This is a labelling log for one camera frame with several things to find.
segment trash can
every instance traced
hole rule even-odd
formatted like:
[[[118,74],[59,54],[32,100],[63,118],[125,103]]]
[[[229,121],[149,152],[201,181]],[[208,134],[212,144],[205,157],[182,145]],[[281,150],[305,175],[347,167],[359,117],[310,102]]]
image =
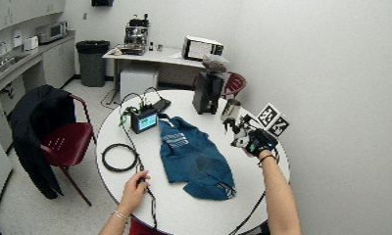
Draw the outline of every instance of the trash can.
[[[85,86],[104,86],[105,60],[101,56],[108,51],[108,45],[108,41],[76,43],[81,84]]]

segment jacket on chair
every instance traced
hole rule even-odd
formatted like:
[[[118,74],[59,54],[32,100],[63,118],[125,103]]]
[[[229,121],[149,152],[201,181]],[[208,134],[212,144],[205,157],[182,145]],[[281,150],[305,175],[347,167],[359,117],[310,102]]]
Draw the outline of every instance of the jacket on chair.
[[[55,199],[56,193],[63,195],[63,192],[40,150],[40,141],[53,128],[75,121],[69,93],[49,85],[29,91],[11,113],[15,152],[33,185],[47,199]]]
[[[230,168],[208,134],[181,117],[158,117],[160,155],[168,182],[188,182],[182,189],[196,198],[232,198],[236,191]]]

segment bracelet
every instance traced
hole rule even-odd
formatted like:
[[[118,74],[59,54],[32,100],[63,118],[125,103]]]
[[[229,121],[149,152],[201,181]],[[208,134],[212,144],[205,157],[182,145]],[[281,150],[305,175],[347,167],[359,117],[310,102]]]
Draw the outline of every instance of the bracelet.
[[[258,162],[258,167],[260,167],[260,168],[261,168],[261,163],[262,163],[262,161],[264,161],[266,158],[269,158],[269,157],[273,157],[274,161],[277,161],[274,155],[268,155],[268,156],[265,156],[265,157],[260,160],[260,162]]]
[[[125,215],[122,215],[120,212],[114,211],[112,214],[114,214],[118,218],[121,218],[126,224],[128,224],[128,217]]]

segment chair leg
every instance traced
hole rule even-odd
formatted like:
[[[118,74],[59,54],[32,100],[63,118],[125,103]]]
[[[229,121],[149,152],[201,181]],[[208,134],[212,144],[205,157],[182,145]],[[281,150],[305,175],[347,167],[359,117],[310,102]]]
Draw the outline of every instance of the chair leg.
[[[88,204],[89,207],[91,207],[91,206],[92,206],[92,203],[91,203],[89,199],[87,198],[87,196],[84,195],[84,193],[81,192],[81,190],[80,190],[80,188],[79,188],[79,186],[77,186],[77,184],[76,184],[73,178],[71,177],[68,171],[65,170],[64,167],[60,167],[60,169],[63,170],[63,173],[65,174],[65,176],[67,176],[67,178],[68,178],[71,184],[73,185],[75,189],[77,190],[77,193],[80,194],[81,198],[84,199],[84,201],[87,202],[87,204]]]
[[[94,134],[92,133],[92,138],[93,138],[93,142],[94,144],[97,143],[97,140],[96,140],[96,137],[94,137]]]

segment table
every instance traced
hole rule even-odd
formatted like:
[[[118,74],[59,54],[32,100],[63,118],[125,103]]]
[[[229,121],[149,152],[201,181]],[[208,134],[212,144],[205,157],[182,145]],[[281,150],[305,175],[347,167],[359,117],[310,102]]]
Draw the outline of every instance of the table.
[[[189,61],[181,58],[181,50],[174,48],[162,47],[161,51],[146,51],[142,56],[136,55],[110,55],[112,50],[109,50],[102,58],[113,60],[113,89],[118,91],[118,81],[120,81],[120,61],[138,61],[138,62],[154,62],[162,64],[172,64],[178,66],[194,67],[202,69],[204,66],[198,61]],[[110,104],[116,92],[112,95],[110,100],[106,104]]]
[[[225,201],[201,200],[188,195],[182,187],[186,183],[169,184],[164,173],[164,165],[160,158],[160,129],[153,127],[140,134],[129,130],[129,135],[140,154],[145,169],[149,171],[152,179],[149,180],[152,192],[157,198],[157,222],[158,230],[170,234],[229,234],[236,226],[249,215],[249,212],[262,194],[264,182],[262,171],[257,166],[256,158],[248,158],[242,151],[229,145],[233,133],[225,128],[221,121],[221,112],[226,100],[220,99],[218,111],[214,115],[197,115],[192,106],[193,92],[184,90],[165,90],[158,92],[160,95],[170,101],[170,106],[165,113],[170,118],[182,117],[190,124],[209,134],[209,139],[217,145],[220,152],[228,160],[232,170],[232,176],[236,187],[234,198]],[[153,103],[157,102],[156,92],[146,94],[146,98]],[[121,105],[121,110],[128,106],[137,106],[138,98],[128,100]],[[240,109],[240,115],[248,114],[245,109]],[[97,134],[97,171],[105,185],[105,189],[118,203],[124,188],[124,182],[133,175],[134,170],[125,172],[108,171],[101,163],[100,153],[104,148],[114,143],[129,144],[125,133],[118,124],[118,107],[105,118]],[[281,144],[277,145],[281,155],[280,168],[286,180],[290,179],[289,163],[285,150]],[[132,154],[124,149],[112,149],[106,153],[106,161],[114,167],[126,167],[132,163]],[[152,199],[145,195],[142,204],[133,211],[133,216],[153,225],[150,215]],[[241,227],[238,232],[245,232],[257,227],[268,218],[265,204],[262,202],[250,219]]]

